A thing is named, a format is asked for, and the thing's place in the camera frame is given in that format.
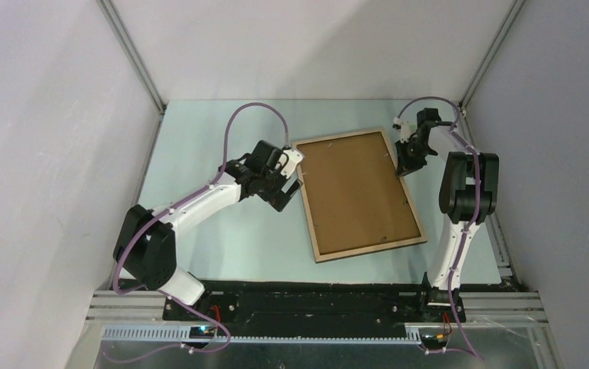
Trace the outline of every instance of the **robotic arm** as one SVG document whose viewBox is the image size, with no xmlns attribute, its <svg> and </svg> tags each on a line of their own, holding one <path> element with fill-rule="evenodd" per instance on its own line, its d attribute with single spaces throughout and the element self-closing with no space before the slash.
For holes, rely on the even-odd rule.
<svg viewBox="0 0 589 369">
<path fill-rule="evenodd" d="M 452 122 L 442 121 L 437 109 L 426 108 L 417 113 L 417 129 L 412 132 L 396 118 L 394 127 L 401 130 L 396 142 L 397 174 L 409 175 L 423 168 L 426 156 L 439 156 L 446 162 L 439 193 L 439 208 L 444 217 L 439 247 L 422 282 L 422 310 L 449 307 L 449 293 L 457 300 L 460 276 L 469 245 L 482 222 L 496 208 L 498 156 L 478 154 L 478 167 L 468 144 L 451 131 Z M 479 171 L 481 183 L 476 188 L 473 178 Z M 476 206 L 476 191 L 480 192 L 478 217 L 471 225 Z M 454 270 L 449 291 L 450 270 Z"/>
<path fill-rule="evenodd" d="M 251 154 L 229 161 L 220 180 L 190 201 L 174 208 L 168 204 L 154 211 L 137 204 L 125 216 L 114 259 L 119 261 L 136 232 L 167 208 L 168 215 L 148 229 L 131 250 L 123 267 L 149 290 L 163 291 L 193 305 L 205 288 L 197 278 L 177 265 L 175 235 L 187 233 L 215 212 L 255 194 L 276 211 L 282 211 L 301 187 L 297 180 L 287 191 L 282 191 L 303 159 L 304 155 L 296 149 L 281 149 L 260 141 Z"/>
</svg>

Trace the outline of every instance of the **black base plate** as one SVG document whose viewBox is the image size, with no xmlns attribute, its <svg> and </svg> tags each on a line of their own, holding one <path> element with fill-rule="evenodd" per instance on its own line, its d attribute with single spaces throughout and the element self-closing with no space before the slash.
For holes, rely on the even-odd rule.
<svg viewBox="0 0 589 369">
<path fill-rule="evenodd" d="M 195 308 L 215 318 L 213 306 L 217 306 L 221 322 L 237 336 L 404 337 L 404 323 L 442 322 L 444 313 L 420 311 L 420 286 L 416 284 L 240 281 L 204 281 L 204 284 L 207 293 Z M 459 298 L 457 306 L 460 320 L 465 321 Z M 163 319 L 201 320 L 167 299 Z"/>
</svg>

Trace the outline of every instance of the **wooden frame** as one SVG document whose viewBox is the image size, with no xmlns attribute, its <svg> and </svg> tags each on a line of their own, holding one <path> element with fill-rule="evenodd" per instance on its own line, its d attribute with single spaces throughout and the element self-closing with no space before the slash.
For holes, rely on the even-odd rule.
<svg viewBox="0 0 589 369">
<path fill-rule="evenodd" d="M 303 141 L 296 141 L 293 143 L 293 146 L 295 148 L 298 148 L 300 151 L 304 152 L 301 147 L 303 145 L 318 143 L 320 141 L 339 140 L 342 138 L 350 138 L 350 137 L 355 137 L 355 136 L 360 136 L 360 135 L 371 135 L 374 133 L 381 134 L 381 137 L 383 138 L 383 142 L 385 143 L 385 146 L 387 147 L 391 162 L 392 162 L 394 168 L 396 168 L 396 155 L 392 149 L 391 143 L 388 139 L 388 135 L 385 132 L 384 128 L 355 131 L 355 132 L 344 133 L 344 134 L 339 134 L 339 135 L 330 135 L 330 136 L 324 136 L 324 137 L 320 137 L 320 138 L 312 138 L 312 139 L 303 140 Z M 313 217 L 311 214 L 311 205 L 308 200 L 308 192 L 307 192 L 307 188 L 306 188 L 306 180 L 305 180 L 306 172 L 303 171 L 303 169 L 302 169 L 303 167 L 304 167 L 304 165 L 297 166 L 297 175 L 298 175 L 299 179 L 301 179 L 301 181 L 303 182 L 303 186 L 301 187 L 301 194 L 304 199 L 304 209 L 306 212 L 306 218 L 308 220 L 308 229 L 309 229 L 310 235 L 311 235 L 311 242 L 312 242 L 312 246 L 313 246 L 315 262 L 329 261 L 329 260 L 346 258 L 346 257 L 350 257 L 350 256 L 360 255 L 360 254 L 368 254 L 368 253 L 372 253 L 372 252 L 388 250 L 388 249 L 392 249 L 392 248 L 399 248 L 402 246 L 419 244 L 422 242 L 426 242 L 428 240 L 428 236 L 426 235 L 426 231 L 424 229 L 424 226 L 421 223 L 421 219 L 419 217 L 417 207 L 414 205 L 413 201 L 411 200 L 412 197 L 410 196 L 410 191 L 408 190 L 408 186 L 405 184 L 405 181 L 403 178 L 399 178 L 398 180 L 401 183 L 401 186 L 402 186 L 403 192 L 404 192 L 404 196 L 406 198 L 405 204 L 407 205 L 407 207 L 410 208 L 412 217 L 414 218 L 414 223 L 416 224 L 416 227 L 418 229 L 418 234 L 419 234 L 418 237 L 407 238 L 407 239 L 397 240 L 397 241 L 377 243 L 377 244 L 372 244 L 372 245 L 368 245 L 368 246 L 364 246 L 364 247 L 322 254 L 320 252 L 320 248 L 318 245 L 318 238 L 315 234 L 315 224 L 313 222 Z"/>
</svg>

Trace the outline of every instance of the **red wire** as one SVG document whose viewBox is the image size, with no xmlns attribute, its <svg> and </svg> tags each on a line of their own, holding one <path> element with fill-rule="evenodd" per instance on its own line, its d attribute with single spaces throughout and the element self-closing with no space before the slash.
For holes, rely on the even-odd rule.
<svg viewBox="0 0 589 369">
<path fill-rule="evenodd" d="M 446 334 L 446 313 L 441 315 L 441 322 L 442 322 L 442 332 Z"/>
<path fill-rule="evenodd" d="M 448 335 L 451 335 L 451 333 L 453 333 L 453 326 L 451 325 L 451 319 L 448 317 L 448 313 L 444 313 L 444 322 L 444 328 L 446 328 L 446 324 L 448 324 L 448 327 L 450 328 Z"/>
<path fill-rule="evenodd" d="M 211 310 L 215 311 L 215 320 L 220 321 L 220 308 L 217 305 L 211 306 Z"/>
</svg>

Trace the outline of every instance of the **white wall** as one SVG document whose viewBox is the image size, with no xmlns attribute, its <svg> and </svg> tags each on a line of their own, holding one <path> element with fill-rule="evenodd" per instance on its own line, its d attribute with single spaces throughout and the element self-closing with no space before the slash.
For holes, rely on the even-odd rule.
<svg viewBox="0 0 589 369">
<path fill-rule="evenodd" d="M 568 368 L 589 368 L 589 2 L 528 2 L 468 108 L 497 212 Z"/>
<path fill-rule="evenodd" d="M 459 99 L 512 0 L 115 3 L 168 100 Z"/>
<path fill-rule="evenodd" d="M 95 1 L 0 1 L 0 367 L 63 367 L 156 112 Z"/>
</svg>

